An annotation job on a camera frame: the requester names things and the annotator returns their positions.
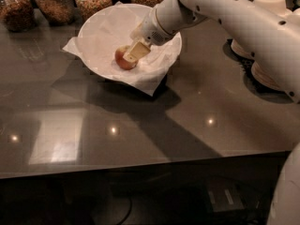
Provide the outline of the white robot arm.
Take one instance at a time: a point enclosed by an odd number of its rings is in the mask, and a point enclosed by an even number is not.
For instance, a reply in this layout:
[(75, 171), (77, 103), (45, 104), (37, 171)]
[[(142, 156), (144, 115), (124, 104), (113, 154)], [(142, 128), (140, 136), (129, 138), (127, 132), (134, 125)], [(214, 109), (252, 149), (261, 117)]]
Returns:
[[(300, 28), (248, 0), (163, 0), (130, 37), (127, 61), (137, 61), (182, 29), (204, 18), (217, 22), (292, 99), (300, 102)], [(266, 225), (300, 224), (300, 145), (289, 154), (277, 181)]]

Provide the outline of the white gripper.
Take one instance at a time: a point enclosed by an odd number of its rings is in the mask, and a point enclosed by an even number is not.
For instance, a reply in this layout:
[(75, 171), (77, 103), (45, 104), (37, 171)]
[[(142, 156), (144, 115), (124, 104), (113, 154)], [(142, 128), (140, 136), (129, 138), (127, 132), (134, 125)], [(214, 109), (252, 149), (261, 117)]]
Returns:
[(151, 52), (150, 45), (162, 46), (173, 39), (161, 26), (157, 10), (152, 8), (142, 22), (130, 33), (131, 43), (127, 45), (123, 58), (128, 62), (137, 62)]

